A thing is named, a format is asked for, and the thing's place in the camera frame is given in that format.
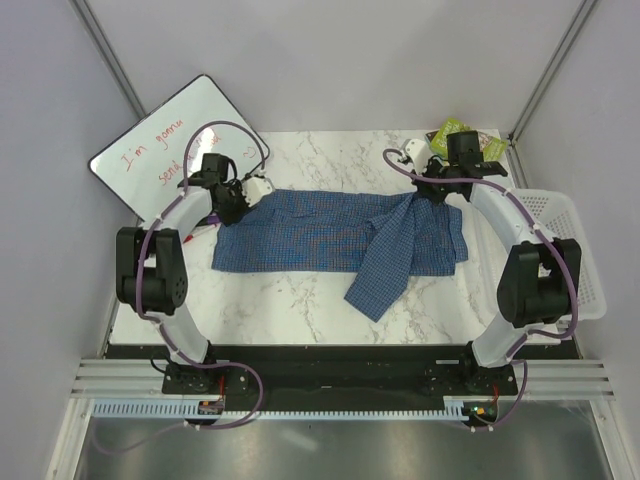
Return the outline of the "blue checked long sleeve shirt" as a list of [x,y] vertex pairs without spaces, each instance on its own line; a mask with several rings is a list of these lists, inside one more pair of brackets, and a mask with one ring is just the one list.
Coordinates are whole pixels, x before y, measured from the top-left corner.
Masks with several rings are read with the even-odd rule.
[[278,190],[222,227],[212,269],[225,273],[351,273],[344,299],[372,322],[411,277],[451,277],[467,261],[463,215],[416,193]]

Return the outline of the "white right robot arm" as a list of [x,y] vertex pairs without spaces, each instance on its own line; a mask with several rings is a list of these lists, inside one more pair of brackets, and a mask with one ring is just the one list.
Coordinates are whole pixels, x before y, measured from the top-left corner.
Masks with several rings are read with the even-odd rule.
[[[480,212],[502,242],[507,259],[497,286],[498,312],[471,344],[475,359],[458,368],[467,392],[483,392],[494,381],[492,368],[513,359],[534,337],[568,338],[578,321],[578,286],[582,250],[574,239],[560,239],[539,224],[506,183],[507,170],[488,160],[475,131],[447,138],[445,159],[431,153],[426,141],[412,139],[402,148],[419,193],[441,203],[450,194],[463,196]],[[564,332],[552,331],[562,317]]]

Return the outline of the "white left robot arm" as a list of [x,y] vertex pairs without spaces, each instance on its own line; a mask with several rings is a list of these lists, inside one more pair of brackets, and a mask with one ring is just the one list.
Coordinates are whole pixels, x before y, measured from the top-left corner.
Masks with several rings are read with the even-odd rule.
[[229,222],[248,211],[236,174],[229,157],[206,153],[200,169],[179,183],[177,197],[161,213],[140,227],[123,227],[116,234],[118,301],[154,326],[173,362],[188,365],[185,382],[198,393],[215,389],[220,371],[205,360],[209,341],[186,306],[183,242],[212,214]]

